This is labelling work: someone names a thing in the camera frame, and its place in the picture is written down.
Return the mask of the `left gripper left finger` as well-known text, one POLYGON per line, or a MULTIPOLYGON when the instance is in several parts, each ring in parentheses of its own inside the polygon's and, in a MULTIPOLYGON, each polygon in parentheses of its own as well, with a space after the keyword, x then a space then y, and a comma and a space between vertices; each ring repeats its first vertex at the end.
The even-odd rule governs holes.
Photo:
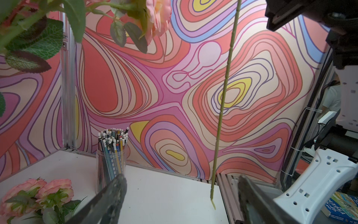
POLYGON ((67 223, 117 224, 126 193, 126 178, 119 174, 67 223))

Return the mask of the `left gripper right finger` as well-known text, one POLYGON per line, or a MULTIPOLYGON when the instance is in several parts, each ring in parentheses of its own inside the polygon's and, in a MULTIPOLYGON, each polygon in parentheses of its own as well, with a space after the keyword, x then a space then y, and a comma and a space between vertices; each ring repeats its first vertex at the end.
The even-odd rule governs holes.
POLYGON ((299 223, 247 176, 239 176, 237 187, 240 209, 246 224, 299 223))

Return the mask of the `pink peach rose spray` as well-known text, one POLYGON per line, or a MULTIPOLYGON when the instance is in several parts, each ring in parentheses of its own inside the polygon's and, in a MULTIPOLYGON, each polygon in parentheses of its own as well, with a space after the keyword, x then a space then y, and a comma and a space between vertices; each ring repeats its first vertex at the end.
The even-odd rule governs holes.
POLYGON ((1 198, 1 217, 11 224, 14 219, 31 214, 44 224, 64 224, 71 219, 82 200, 74 200, 70 179, 46 182, 42 178, 28 179, 12 187, 1 198))

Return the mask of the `small pink rose stem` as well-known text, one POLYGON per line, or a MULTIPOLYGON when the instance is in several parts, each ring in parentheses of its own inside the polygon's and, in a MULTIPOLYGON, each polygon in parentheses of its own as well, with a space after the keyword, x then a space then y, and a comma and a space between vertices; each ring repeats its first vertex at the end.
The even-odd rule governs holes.
POLYGON ((213 201, 214 196, 214 186, 216 181, 216 173, 217 173, 217 160, 218 160, 218 154, 219 154, 219 144, 220 144, 220 137, 221 137, 221 131, 222 131, 222 119, 223 119, 223 112, 225 109, 225 99, 227 94, 227 84, 229 80, 229 73, 230 73, 230 67, 232 62, 232 55, 234 51, 235 46, 235 38, 236 38, 236 30, 237 30, 237 24, 239 20, 240 15, 240 9, 241 9, 241 1, 237 1, 235 16, 234 16, 234 23, 233 23, 233 29, 231 33, 231 39, 230 39, 230 48, 228 51, 228 59, 227 59, 227 66, 225 70, 225 79, 223 82, 223 90, 222 90, 222 102, 220 106, 220 113, 218 118, 218 127, 217 127, 217 134, 216 134, 216 141, 215 141, 215 149, 214 149, 214 158, 213 158, 213 167, 212 167, 212 178, 211 178, 211 189, 210 189, 210 201, 212 203, 212 206, 214 210, 216 210, 216 206, 213 201))

